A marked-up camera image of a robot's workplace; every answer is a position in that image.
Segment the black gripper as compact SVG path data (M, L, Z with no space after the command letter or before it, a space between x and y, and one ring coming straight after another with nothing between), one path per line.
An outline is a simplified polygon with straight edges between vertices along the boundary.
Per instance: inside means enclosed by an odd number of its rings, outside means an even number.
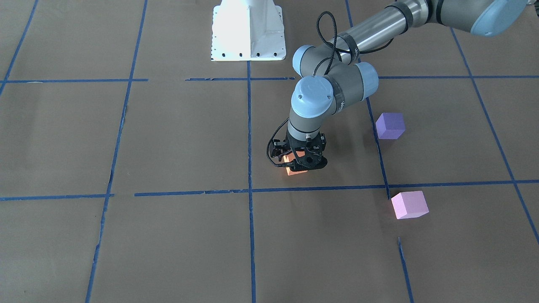
M297 165L304 165L305 170L318 170L328 163L323 156L325 147L326 136L323 133L306 141L297 140L287 133L283 142L272 138L272 157L283 160L287 170L299 170Z

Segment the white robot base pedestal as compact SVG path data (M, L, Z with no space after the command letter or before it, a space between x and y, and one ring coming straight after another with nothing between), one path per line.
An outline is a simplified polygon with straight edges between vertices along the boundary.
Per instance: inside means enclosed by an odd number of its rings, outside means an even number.
M283 10L273 0L222 0L212 17L212 61L286 58Z

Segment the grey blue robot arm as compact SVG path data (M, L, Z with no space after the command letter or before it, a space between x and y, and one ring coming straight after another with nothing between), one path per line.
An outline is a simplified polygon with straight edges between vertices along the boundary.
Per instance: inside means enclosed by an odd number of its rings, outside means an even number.
M329 16L333 37L320 46L304 45L295 51L293 69L300 76L291 95L284 140L271 137L267 158L275 167L291 171L324 168L328 161L323 152L323 121L356 102L370 97L379 88L379 75L366 62L364 54L381 51L414 27L439 24L493 37L503 33L522 14L526 0L395 0L382 11L358 25L339 32L334 15L321 12L318 21Z

